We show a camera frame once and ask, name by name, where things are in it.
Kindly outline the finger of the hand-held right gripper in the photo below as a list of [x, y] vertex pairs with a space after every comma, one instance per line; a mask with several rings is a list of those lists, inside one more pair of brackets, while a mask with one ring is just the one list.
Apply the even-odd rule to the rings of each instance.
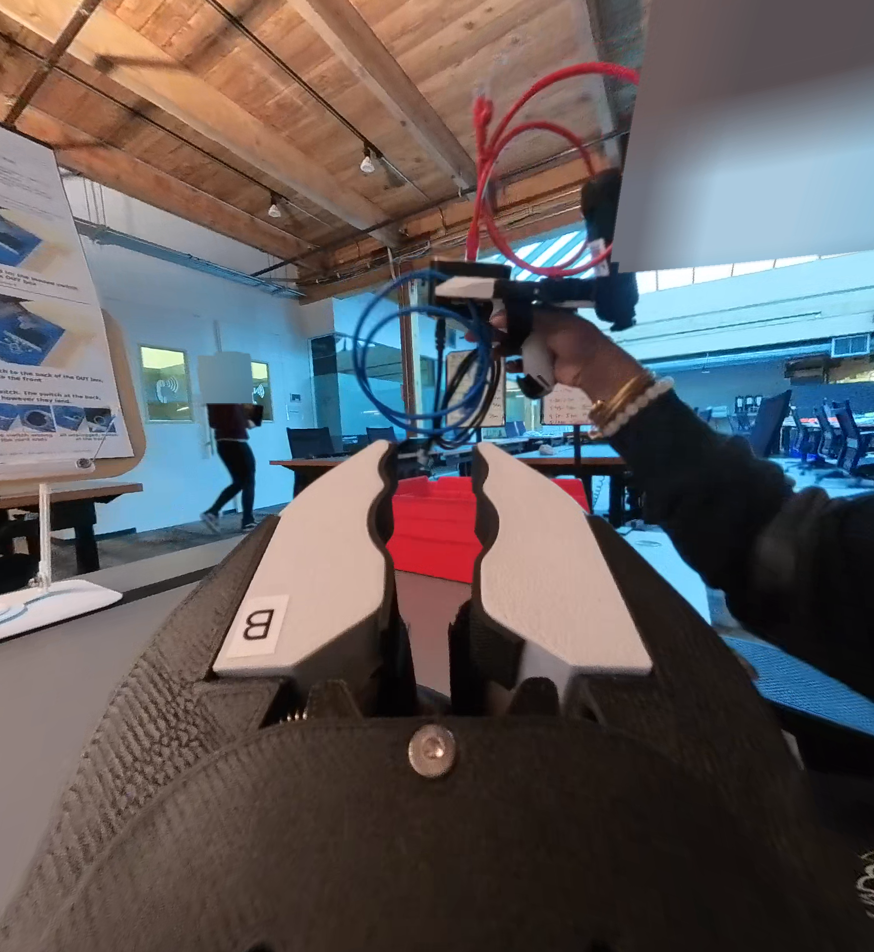
[[443, 278], [435, 285], [438, 300], [502, 300], [513, 286], [512, 281], [503, 278], [471, 275], [443, 275]]

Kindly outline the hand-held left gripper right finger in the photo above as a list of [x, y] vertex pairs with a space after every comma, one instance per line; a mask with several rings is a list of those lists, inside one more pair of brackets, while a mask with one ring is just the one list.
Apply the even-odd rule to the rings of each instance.
[[646, 676], [653, 667], [579, 502], [490, 444], [476, 448], [471, 608], [491, 681]]

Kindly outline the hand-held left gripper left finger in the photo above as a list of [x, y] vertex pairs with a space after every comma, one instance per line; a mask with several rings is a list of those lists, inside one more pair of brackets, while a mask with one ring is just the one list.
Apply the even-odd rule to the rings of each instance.
[[369, 681], [400, 620], [396, 446], [375, 442], [283, 511], [213, 664], [218, 677]]

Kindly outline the small black network switch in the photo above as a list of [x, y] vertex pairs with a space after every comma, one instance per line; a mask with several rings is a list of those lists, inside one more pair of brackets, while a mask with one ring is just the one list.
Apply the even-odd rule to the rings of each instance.
[[456, 277], [508, 280], [512, 272], [511, 266], [499, 263], [480, 261], [467, 262], [438, 258], [431, 259], [429, 269], [439, 273], [442, 276], [440, 279], [442, 281]]

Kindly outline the red plastic bin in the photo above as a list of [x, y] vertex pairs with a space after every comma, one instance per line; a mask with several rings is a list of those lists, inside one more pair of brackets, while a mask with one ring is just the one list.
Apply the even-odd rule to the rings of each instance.
[[388, 549], [397, 569], [479, 583], [488, 600], [572, 589], [604, 563], [581, 500], [578, 481], [564, 487], [520, 461], [491, 468], [482, 482], [404, 480]]

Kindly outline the person's right forearm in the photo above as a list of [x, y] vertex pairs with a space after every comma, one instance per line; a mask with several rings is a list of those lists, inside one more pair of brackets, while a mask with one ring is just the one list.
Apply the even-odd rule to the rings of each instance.
[[753, 636], [874, 702], [874, 492], [796, 491], [673, 390], [604, 434], [683, 561]]

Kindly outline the person's right hand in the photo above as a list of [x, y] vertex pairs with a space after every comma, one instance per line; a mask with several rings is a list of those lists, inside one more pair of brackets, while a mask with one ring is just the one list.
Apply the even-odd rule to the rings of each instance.
[[573, 312], [538, 308], [533, 321], [549, 351], [555, 382], [581, 390], [591, 404], [608, 404], [645, 375], [638, 361]]

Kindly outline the whiteboard on stand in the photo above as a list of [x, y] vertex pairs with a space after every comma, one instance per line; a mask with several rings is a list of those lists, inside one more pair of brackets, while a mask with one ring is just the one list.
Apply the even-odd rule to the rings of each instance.
[[544, 426], [592, 426], [594, 402], [577, 387], [557, 385], [541, 400]]
[[[486, 402], [488, 387], [496, 370], [494, 363], [480, 370], [479, 361], [475, 350], [451, 351], [445, 357], [443, 402], [446, 413], [443, 423], [451, 429], [477, 425], [476, 417]], [[501, 371], [489, 409], [478, 425], [480, 428], [504, 427], [505, 423], [505, 376]]]

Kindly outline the black office chair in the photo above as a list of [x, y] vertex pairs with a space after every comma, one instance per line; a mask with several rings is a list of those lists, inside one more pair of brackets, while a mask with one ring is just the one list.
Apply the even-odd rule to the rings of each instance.
[[329, 427], [288, 427], [289, 458], [312, 460], [332, 457], [337, 450]]

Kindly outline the white poster stand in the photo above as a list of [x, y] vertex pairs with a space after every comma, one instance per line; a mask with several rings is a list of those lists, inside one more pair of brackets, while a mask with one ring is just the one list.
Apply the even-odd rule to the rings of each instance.
[[51, 580], [51, 487], [39, 491], [40, 562], [25, 589], [0, 594], [0, 643], [58, 625], [121, 601], [121, 592], [80, 578]]

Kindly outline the dark wooden table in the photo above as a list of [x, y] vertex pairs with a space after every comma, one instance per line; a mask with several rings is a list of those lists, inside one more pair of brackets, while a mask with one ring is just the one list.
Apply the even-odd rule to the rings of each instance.
[[[72, 530], [76, 573], [100, 569], [95, 537], [96, 506], [143, 491], [139, 482], [93, 480], [50, 486], [50, 530]], [[24, 539], [26, 553], [39, 557], [39, 491], [34, 486], [0, 489], [0, 555], [16, 554], [16, 540]]]

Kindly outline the blue mesh chair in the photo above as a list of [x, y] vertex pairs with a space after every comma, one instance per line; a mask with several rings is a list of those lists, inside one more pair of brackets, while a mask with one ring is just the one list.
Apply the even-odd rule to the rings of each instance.
[[764, 642], [723, 636], [808, 768], [874, 776], [874, 702]]

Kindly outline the instruction poster board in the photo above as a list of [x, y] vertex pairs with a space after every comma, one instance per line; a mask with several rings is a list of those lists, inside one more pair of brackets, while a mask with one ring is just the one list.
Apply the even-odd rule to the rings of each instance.
[[115, 478], [145, 455], [53, 151], [0, 125], [0, 485]]

